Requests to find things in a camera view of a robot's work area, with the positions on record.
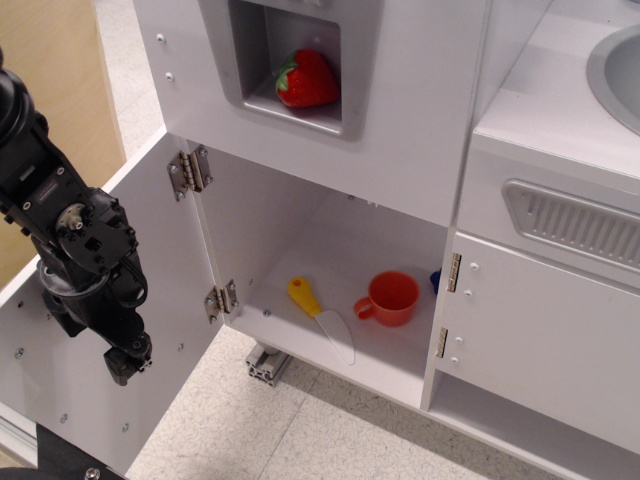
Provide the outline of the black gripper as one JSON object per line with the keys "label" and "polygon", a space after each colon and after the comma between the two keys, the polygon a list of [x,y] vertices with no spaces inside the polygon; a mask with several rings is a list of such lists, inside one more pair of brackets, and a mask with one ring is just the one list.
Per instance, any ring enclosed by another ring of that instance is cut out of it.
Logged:
{"label": "black gripper", "polygon": [[38,263],[38,274],[45,306],[69,336],[90,330],[108,343],[103,358],[117,385],[126,386],[151,364],[152,344],[143,320],[116,297],[107,276],[74,287],[44,261]]}

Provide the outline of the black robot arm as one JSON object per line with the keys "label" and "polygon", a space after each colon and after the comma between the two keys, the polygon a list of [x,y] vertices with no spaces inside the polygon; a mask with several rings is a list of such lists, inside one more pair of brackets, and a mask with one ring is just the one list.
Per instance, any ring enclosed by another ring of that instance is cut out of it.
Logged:
{"label": "black robot arm", "polygon": [[148,282],[136,232],[119,201],[87,186],[51,142],[46,118],[8,69],[1,71],[1,213],[31,239],[43,301],[63,330],[104,339],[120,386],[148,367],[152,343],[137,312]]}

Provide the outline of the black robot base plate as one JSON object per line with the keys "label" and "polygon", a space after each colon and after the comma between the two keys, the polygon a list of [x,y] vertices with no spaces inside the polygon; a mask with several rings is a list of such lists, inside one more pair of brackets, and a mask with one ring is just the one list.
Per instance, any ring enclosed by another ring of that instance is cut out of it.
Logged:
{"label": "black robot base plate", "polygon": [[37,472],[42,479],[125,479],[112,467],[36,424]]}

